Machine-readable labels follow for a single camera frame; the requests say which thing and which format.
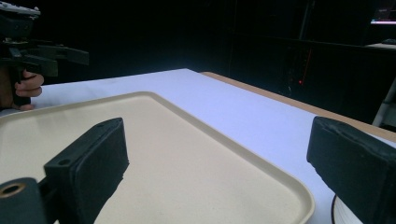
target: wooden table edge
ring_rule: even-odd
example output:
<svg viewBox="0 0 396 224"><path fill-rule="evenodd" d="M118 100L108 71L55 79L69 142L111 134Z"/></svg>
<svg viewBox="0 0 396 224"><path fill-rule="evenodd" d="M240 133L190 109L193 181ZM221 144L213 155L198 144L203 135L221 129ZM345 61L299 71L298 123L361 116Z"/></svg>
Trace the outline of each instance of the wooden table edge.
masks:
<svg viewBox="0 0 396 224"><path fill-rule="evenodd" d="M344 123L347 123L347 124L357 128L365 133L370 133L370 134L376 135L378 137L387 139L389 141L396 142L396 133L393 133L391 131L388 131L388 130L385 130L385 129L382 129L379 127L375 127L371 124L367 124L367 123L364 123L364 122L361 122L361 121L358 121L355 119L351 119L351 118L333 113L331 111L321 109L316 106L308 105L308 104L290 99L288 97L285 97L285 96L282 96L282 95L279 95L279 94L276 94L276 93L273 93L270 91L266 91L266 90L260 89L258 87L254 87L254 86L248 85L246 83L243 83L243 82L240 82L240 81L228 78L228 77L224 77L224 76L212 73L212 72L202 72L201 74L203 74L207 77L212 77L216 80L231 84L231 85L241 88L243 90L251 91L251 92L257 93L259 95L268 97L270 99L277 100L281 103L300 108L302 110L311 112L311 113L316 114L321 117L325 117L325 118L329 118L329 119L337 119L337 120L343 121Z"/></svg>

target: tray rim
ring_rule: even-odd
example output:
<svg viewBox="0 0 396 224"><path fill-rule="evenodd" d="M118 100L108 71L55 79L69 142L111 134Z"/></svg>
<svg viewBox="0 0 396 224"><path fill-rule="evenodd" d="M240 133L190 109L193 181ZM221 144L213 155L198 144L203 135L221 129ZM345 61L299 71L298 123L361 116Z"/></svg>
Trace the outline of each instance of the tray rim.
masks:
<svg viewBox="0 0 396 224"><path fill-rule="evenodd" d="M13 114L8 114L4 115L3 117L0 117L0 128L3 125L3 123L6 122L11 122L14 119L19 119L19 118L26 118L26 117L32 117L34 115L42 115L45 113L52 113L52 112L59 112L59 111L65 111L65 110L72 110L74 108L79 108L83 106L90 106L90 105L97 105L97 104L102 104L102 103L109 103L112 101L117 101L117 100L122 100L126 98L133 98L133 97L148 97L158 104L166 107L166 109L176 113L178 116L180 116L183 120L188 122L189 124L193 125L194 127L198 128L200 131L207 133L211 137L214 137L216 141L219 141L221 144L224 146L228 145L233 145L231 148L227 147L230 149L233 153L236 153L239 157L243 158L247 162L251 163L254 161L254 166L258 167L258 164L260 162L265 162L267 163L267 166L270 166L272 168L271 172L276 172L278 174L282 174L287 177L287 182L286 183L288 188L290 185L292 186L298 186L299 191L303 191L305 193L305 196L300 196L299 198L305 198L307 201L306 203L309 204L309 209L306 209L307 212L305 213L305 216L302 217L300 223L306 223L309 218L311 218L314 214L316 205L315 205L315 199L310 191L310 189L307 187L307 185L302 182L300 179L295 177L294 175L290 174L289 172L281 169L277 165L273 164L271 161L268 161L264 157L258 155L257 153L251 151L248 147L243 146L242 144L236 142L233 140L231 137L229 137L227 134L224 134L217 130L216 128L212 127L211 125L207 124L206 122L196 118L194 115L188 113L178 105L173 104L172 102L168 101L164 97L161 97L156 92L153 91L135 91L135 92L129 92L129 93L124 93L120 95L115 95L115 96L109 96L109 97L104 97L104 98L99 98L99 99L93 99L93 100L88 100L88 101L83 101L83 102L78 102L78 103L73 103L73 104L68 104L68 105L56 105L56 106L51 106L51 107L45 107L45 108L39 108L31 111L21 111L19 113L13 113Z"/></svg>

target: black background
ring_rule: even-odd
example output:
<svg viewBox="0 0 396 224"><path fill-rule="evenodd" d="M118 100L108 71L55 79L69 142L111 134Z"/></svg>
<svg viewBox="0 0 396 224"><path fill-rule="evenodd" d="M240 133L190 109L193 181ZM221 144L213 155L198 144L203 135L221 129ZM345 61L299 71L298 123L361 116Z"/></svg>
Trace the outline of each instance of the black background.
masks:
<svg viewBox="0 0 396 224"><path fill-rule="evenodd" d="M39 7L32 38L90 53L89 66L60 62L45 84L189 68L371 123L396 71L394 52L363 47L396 38L370 25L377 0L317 0L307 14L312 1L13 3Z"/></svg>

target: black handle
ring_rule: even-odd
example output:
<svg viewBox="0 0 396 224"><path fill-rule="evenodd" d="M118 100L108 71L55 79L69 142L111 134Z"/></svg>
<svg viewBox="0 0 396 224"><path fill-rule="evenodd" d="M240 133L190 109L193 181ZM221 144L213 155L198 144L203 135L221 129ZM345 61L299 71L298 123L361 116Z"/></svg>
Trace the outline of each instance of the black handle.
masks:
<svg viewBox="0 0 396 224"><path fill-rule="evenodd" d="M23 70L18 67L9 67L9 79L11 80L11 87L12 87L12 98L14 101L14 105L21 106L21 105L29 105L31 103L30 97L20 97L16 93L15 83L21 83L21 80L25 78L22 75Z"/></svg>

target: beige tray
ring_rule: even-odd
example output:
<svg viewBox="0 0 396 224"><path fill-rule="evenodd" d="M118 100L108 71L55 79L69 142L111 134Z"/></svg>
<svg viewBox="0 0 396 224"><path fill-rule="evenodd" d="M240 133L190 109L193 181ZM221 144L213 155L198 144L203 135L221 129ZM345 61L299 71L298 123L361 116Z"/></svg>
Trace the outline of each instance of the beige tray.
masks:
<svg viewBox="0 0 396 224"><path fill-rule="evenodd" d="M95 223L305 223L313 214L298 180L150 92L0 118L0 183L42 179L45 162L116 117L131 164Z"/></svg>

